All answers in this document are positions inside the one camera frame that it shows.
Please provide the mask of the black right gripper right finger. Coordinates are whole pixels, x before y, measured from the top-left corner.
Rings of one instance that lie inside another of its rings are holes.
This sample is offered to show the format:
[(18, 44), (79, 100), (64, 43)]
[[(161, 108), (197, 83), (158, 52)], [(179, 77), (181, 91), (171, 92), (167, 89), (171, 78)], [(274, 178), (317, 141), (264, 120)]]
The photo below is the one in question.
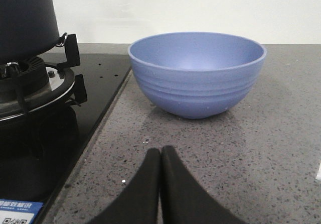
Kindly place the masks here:
[(245, 223), (201, 187), (173, 146), (162, 148), (160, 199), (163, 223)]

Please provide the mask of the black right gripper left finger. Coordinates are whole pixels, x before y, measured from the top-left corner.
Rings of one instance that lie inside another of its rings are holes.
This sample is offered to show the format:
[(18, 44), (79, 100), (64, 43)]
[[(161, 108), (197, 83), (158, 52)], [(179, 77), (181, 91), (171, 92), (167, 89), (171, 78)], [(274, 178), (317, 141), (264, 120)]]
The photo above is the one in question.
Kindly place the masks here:
[(89, 223), (157, 223), (160, 175), (160, 151), (148, 149), (130, 183)]

